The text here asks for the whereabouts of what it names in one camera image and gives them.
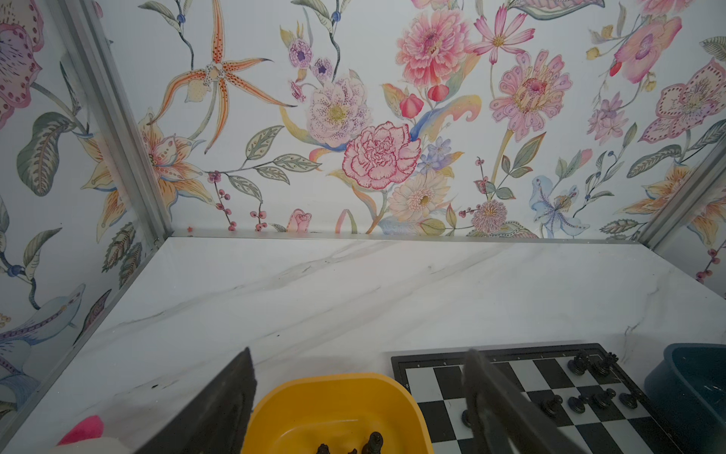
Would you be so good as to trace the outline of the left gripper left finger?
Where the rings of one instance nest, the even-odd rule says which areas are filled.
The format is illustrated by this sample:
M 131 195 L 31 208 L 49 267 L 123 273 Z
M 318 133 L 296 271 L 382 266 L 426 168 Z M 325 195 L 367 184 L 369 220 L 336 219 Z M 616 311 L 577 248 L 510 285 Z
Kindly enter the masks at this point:
M 242 452 L 256 387 L 251 350 L 245 349 L 137 451 L 142 454 Z

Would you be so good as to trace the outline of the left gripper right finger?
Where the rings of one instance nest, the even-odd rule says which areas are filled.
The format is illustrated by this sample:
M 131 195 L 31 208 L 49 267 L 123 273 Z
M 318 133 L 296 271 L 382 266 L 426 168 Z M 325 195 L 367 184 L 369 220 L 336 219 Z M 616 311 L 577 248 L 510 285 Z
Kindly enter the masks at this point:
M 462 383 L 476 452 L 582 452 L 474 349 L 464 357 Z

